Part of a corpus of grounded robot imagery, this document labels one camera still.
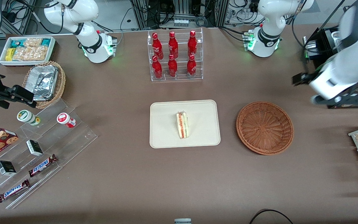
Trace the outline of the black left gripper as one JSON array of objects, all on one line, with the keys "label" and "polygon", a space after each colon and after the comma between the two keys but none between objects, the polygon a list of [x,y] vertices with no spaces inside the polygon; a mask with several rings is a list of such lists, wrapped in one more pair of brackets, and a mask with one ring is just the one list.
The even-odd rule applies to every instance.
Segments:
[{"label": "black left gripper", "polygon": [[317,73],[307,73],[307,72],[301,72],[297,75],[294,75],[292,77],[292,85],[298,86],[298,85],[309,85],[311,81],[316,79]]}]

